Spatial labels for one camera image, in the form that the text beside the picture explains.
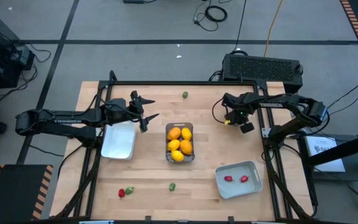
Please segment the concrete floor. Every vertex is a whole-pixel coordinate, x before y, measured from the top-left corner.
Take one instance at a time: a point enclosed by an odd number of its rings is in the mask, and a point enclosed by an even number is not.
[[[0,0],[0,18],[25,40],[60,40],[74,0]],[[248,0],[241,40],[265,40],[279,0]],[[114,70],[119,80],[207,80],[220,68],[232,44],[203,44],[203,40],[235,40],[243,0],[222,5],[229,17],[216,32],[192,22],[199,0],[158,0],[152,4],[123,4],[120,0],[79,0],[67,40],[200,40],[200,44],[65,44],[53,73],[44,108],[73,110],[83,81],[108,79]],[[205,26],[214,24],[205,22]],[[272,30],[272,40],[356,40],[339,0],[285,0]],[[8,124],[0,136],[0,165],[14,164],[24,138],[14,132],[15,115],[35,108],[50,72],[58,42],[38,44],[52,57],[36,63],[38,78],[28,89],[0,103],[0,120]],[[249,55],[263,56],[264,45],[240,45]],[[46,57],[36,52],[40,58]],[[299,60],[305,69],[300,95],[330,104],[358,83],[358,45],[275,45],[268,57]],[[336,104],[342,108],[358,97],[358,90]],[[326,133],[358,134],[358,102],[334,115]],[[63,154],[67,140],[34,136],[32,144]],[[62,158],[30,150],[26,164],[52,164]],[[43,217],[48,217],[57,177],[53,175]],[[337,182],[316,182],[324,221],[358,223],[358,198]],[[358,190],[358,183],[352,183]]]

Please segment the small green vegetable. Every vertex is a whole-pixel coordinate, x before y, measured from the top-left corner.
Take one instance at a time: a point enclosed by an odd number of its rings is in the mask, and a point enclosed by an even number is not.
[[[131,194],[134,191],[135,187],[127,187],[125,189],[125,194]]]
[[[171,183],[171,184],[169,185],[169,190],[170,190],[170,191],[175,190],[175,187],[176,187],[176,186],[177,186],[176,184]]]
[[[189,95],[189,93],[188,93],[187,91],[184,91],[181,96],[182,96],[184,99],[186,99],[188,95]]]

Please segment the lemon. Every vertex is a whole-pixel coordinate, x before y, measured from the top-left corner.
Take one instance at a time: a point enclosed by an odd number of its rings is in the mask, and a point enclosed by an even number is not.
[[[185,156],[178,150],[172,151],[171,156],[175,162],[181,162],[185,159]]]
[[[189,156],[193,152],[193,146],[189,140],[185,139],[180,143],[180,150]]]
[[[180,128],[178,128],[178,127],[172,128],[171,130],[169,130],[167,138],[168,138],[168,140],[177,139],[177,138],[179,138],[180,133],[181,133]]]
[[[183,139],[189,140],[191,139],[191,131],[188,128],[183,128],[181,130],[181,136],[183,137]]]
[[[180,146],[180,141],[175,139],[175,140],[172,140],[168,143],[168,150],[169,151],[174,151],[174,150],[177,150]]]

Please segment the black stand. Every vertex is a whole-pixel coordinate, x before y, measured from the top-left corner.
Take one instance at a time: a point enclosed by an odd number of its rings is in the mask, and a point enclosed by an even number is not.
[[[305,172],[311,174],[314,179],[336,180],[320,172],[314,172],[313,166],[324,164],[326,162],[342,159],[345,172],[338,172],[334,175],[344,181],[358,182],[358,136],[349,135],[331,135],[336,139],[348,142],[337,141],[337,146],[319,153],[315,156],[307,157],[307,147],[304,139],[300,141],[302,157],[304,158]]]

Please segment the white paper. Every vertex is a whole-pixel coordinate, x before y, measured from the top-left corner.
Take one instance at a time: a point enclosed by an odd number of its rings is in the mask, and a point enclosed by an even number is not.
[[[307,136],[306,143],[308,145],[310,156],[314,156],[320,152],[330,150],[336,146],[335,139],[326,137]],[[316,168],[325,172],[345,172],[342,159],[337,159],[335,161],[317,165]]]

